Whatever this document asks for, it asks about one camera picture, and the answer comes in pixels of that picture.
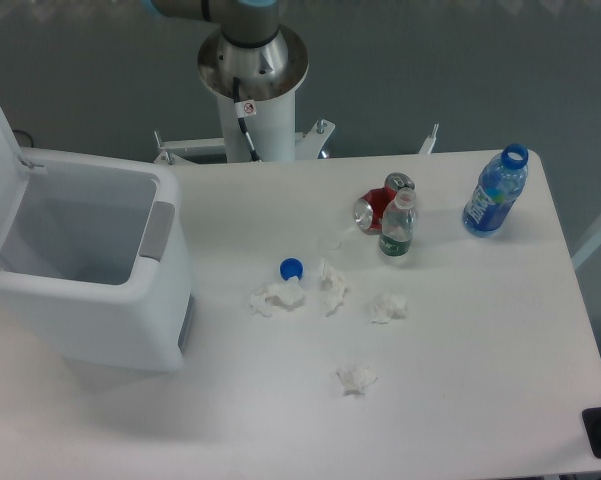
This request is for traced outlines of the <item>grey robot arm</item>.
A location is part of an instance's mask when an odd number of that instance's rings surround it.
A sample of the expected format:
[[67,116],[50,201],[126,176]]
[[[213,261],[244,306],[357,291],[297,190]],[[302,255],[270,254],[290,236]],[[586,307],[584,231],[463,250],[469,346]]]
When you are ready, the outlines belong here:
[[277,1],[147,1],[163,17],[216,24],[202,43],[198,71],[228,99],[267,101],[295,91],[309,67],[299,35],[281,23]]

